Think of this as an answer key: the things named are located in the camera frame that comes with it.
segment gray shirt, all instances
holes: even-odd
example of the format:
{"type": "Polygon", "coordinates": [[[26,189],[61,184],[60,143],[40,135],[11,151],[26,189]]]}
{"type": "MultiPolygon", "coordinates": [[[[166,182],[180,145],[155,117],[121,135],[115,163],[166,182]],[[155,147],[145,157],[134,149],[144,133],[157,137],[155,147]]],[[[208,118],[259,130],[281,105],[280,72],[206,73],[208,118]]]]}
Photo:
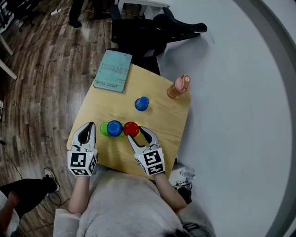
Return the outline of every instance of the gray shirt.
{"type": "Polygon", "coordinates": [[[97,177],[82,215],[56,210],[54,237],[155,237],[176,230],[195,237],[214,236],[196,204],[176,215],[151,181],[109,170],[97,177]]]}

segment black pants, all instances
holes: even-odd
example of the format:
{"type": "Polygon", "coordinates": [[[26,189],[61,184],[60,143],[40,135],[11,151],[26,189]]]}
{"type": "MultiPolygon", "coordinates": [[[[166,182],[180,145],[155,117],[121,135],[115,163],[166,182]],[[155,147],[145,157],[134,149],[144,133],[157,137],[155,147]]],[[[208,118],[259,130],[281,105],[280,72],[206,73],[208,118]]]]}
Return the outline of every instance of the black pants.
{"type": "MultiPolygon", "coordinates": [[[[78,20],[83,2],[84,0],[73,0],[69,15],[70,22],[75,22],[78,20]]],[[[94,8],[94,14],[100,15],[103,11],[103,0],[92,0],[92,6],[94,8]]]]}
{"type": "Polygon", "coordinates": [[[24,179],[0,187],[0,191],[8,197],[11,191],[15,191],[19,196],[19,203],[15,206],[19,218],[35,208],[48,193],[56,190],[53,179],[45,177],[39,179],[24,179]]]}

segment white wall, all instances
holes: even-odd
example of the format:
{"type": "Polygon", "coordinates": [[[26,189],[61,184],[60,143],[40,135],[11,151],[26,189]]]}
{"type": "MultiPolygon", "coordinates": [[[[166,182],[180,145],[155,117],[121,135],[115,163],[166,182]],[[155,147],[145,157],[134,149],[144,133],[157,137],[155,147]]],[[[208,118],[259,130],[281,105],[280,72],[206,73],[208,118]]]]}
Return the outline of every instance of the white wall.
{"type": "MultiPolygon", "coordinates": [[[[263,237],[281,205],[292,151],[290,110],[274,54],[231,0],[173,0],[170,9],[176,19],[209,29],[169,44],[158,57],[163,77],[189,74],[193,80],[179,149],[197,176],[193,195],[217,236],[263,237]]],[[[276,34],[269,34],[295,78],[276,34]]]]}
{"type": "Polygon", "coordinates": [[[283,24],[296,43],[296,2],[294,0],[262,0],[283,24]]]}

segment shoe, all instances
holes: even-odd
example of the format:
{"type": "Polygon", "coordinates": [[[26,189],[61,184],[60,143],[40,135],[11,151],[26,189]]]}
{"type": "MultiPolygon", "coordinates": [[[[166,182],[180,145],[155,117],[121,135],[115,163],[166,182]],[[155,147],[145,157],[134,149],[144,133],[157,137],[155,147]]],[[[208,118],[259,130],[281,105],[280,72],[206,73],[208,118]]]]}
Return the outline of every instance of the shoe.
{"type": "Polygon", "coordinates": [[[111,15],[109,13],[101,13],[101,14],[94,14],[93,20],[101,20],[101,19],[107,19],[111,18],[111,15]]]}
{"type": "Polygon", "coordinates": [[[80,21],[74,21],[74,22],[69,21],[69,25],[73,26],[74,28],[82,27],[82,23],[80,21]]]}
{"type": "Polygon", "coordinates": [[[54,180],[54,182],[56,184],[56,190],[55,191],[59,191],[61,187],[60,187],[59,183],[56,181],[56,177],[55,177],[54,173],[49,168],[45,168],[44,172],[45,172],[45,177],[47,176],[47,177],[54,180]]]}
{"type": "Polygon", "coordinates": [[[2,118],[3,102],[0,100],[0,119],[2,118]]]}

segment plastic cup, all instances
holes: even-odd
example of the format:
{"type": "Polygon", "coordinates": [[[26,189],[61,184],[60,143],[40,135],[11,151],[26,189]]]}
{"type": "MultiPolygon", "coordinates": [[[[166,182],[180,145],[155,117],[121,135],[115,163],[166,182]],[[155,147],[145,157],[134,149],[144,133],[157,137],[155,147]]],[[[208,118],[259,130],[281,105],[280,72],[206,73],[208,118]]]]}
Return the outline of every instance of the plastic cup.
{"type": "Polygon", "coordinates": [[[144,111],[148,108],[149,99],[143,96],[135,101],[135,107],[138,111],[144,111]]]}
{"type": "Polygon", "coordinates": [[[117,120],[113,120],[110,123],[108,123],[107,131],[110,136],[118,137],[123,131],[122,124],[117,120]]]}
{"type": "MultiPolygon", "coordinates": [[[[138,122],[135,122],[135,121],[134,121],[134,123],[136,123],[138,126],[141,126],[141,124],[139,124],[138,122]]],[[[139,130],[139,133],[138,133],[137,136],[139,136],[140,134],[141,134],[141,131],[139,130]]]]}
{"type": "Polygon", "coordinates": [[[107,125],[108,125],[109,122],[103,122],[100,126],[100,131],[102,133],[102,135],[108,137],[110,136],[108,131],[107,131],[107,125]]]}
{"type": "Polygon", "coordinates": [[[134,122],[127,122],[123,127],[123,132],[126,136],[130,134],[135,137],[139,134],[139,126],[134,122]]]}

